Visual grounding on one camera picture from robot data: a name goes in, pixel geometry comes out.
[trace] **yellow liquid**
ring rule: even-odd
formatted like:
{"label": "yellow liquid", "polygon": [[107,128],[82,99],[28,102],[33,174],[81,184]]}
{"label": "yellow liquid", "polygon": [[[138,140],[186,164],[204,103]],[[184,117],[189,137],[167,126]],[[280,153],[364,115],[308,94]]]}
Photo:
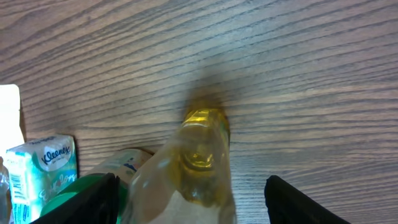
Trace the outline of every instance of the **yellow liquid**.
{"label": "yellow liquid", "polygon": [[231,203],[229,136],[220,110],[188,115],[173,146],[171,179],[186,201],[204,207]]}

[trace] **wooden table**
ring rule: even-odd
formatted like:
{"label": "wooden table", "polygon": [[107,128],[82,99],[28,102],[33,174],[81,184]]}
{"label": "wooden table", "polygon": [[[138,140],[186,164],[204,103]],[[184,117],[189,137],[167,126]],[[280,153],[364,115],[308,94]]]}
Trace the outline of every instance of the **wooden table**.
{"label": "wooden table", "polygon": [[240,223],[269,222],[271,174],[349,222],[398,222],[396,0],[1,0],[0,26],[27,137],[74,135],[82,172],[158,150],[211,96]]}

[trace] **black plastic object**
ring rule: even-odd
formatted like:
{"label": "black plastic object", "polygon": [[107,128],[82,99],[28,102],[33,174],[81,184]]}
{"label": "black plastic object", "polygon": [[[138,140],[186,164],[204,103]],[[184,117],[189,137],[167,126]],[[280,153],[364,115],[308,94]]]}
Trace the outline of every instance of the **black plastic object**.
{"label": "black plastic object", "polygon": [[264,195],[271,224],[349,224],[276,175]]}
{"label": "black plastic object", "polygon": [[119,177],[108,173],[92,186],[32,223],[115,224],[119,212],[119,183]]}

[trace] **kleenex tissue pack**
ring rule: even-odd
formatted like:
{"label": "kleenex tissue pack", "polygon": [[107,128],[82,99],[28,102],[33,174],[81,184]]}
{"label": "kleenex tissue pack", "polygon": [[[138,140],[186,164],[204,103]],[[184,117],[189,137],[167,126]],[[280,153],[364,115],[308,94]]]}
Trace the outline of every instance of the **kleenex tissue pack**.
{"label": "kleenex tissue pack", "polygon": [[15,224],[40,217],[43,206],[77,179],[75,143],[55,135],[6,152]]}

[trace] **cooking oil bottle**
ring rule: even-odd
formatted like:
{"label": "cooking oil bottle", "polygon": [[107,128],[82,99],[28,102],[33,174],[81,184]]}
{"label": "cooking oil bottle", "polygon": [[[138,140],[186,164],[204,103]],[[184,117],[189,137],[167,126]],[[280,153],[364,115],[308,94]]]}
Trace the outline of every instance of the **cooking oil bottle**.
{"label": "cooking oil bottle", "polygon": [[193,110],[137,171],[122,223],[236,223],[222,110]]}

